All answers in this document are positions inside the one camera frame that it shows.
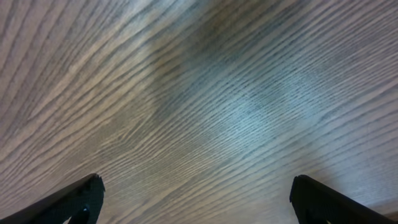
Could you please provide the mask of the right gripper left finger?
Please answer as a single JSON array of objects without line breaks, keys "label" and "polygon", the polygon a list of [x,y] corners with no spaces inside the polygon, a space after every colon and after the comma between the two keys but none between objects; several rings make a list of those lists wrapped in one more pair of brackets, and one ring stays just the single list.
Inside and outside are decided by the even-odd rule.
[{"label": "right gripper left finger", "polygon": [[96,224],[103,206],[104,193],[105,187],[102,178],[98,174],[90,174],[1,219],[1,223]]}]

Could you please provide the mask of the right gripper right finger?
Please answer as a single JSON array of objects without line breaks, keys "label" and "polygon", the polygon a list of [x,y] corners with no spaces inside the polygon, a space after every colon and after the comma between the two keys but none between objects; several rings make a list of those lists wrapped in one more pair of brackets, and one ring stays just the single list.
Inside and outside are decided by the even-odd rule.
[{"label": "right gripper right finger", "polygon": [[289,201],[300,224],[395,223],[307,175],[294,177]]}]

